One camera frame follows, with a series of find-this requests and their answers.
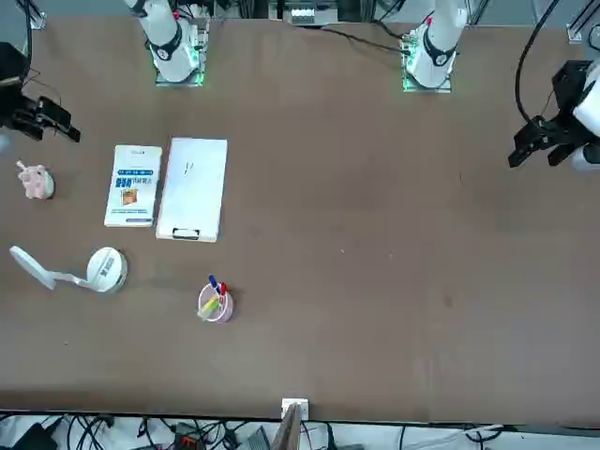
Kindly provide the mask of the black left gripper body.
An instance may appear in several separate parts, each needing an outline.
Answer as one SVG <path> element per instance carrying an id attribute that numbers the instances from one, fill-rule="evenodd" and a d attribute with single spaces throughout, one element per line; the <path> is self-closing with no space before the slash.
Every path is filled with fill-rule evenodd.
<path id="1" fill-rule="evenodd" d="M 568 60 L 552 77 L 553 93 L 558 112 L 551 119 L 535 116 L 536 142 L 578 142 L 590 132 L 574 116 L 587 79 L 589 60 Z"/>

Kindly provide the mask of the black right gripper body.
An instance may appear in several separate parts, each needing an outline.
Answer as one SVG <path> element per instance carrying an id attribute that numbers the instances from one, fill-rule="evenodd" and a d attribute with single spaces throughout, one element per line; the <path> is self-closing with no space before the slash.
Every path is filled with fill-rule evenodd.
<path id="1" fill-rule="evenodd" d="M 12 129 L 16 111 L 37 113 L 38 98 L 23 93 L 25 57 L 12 44 L 1 43 L 1 127 Z"/>

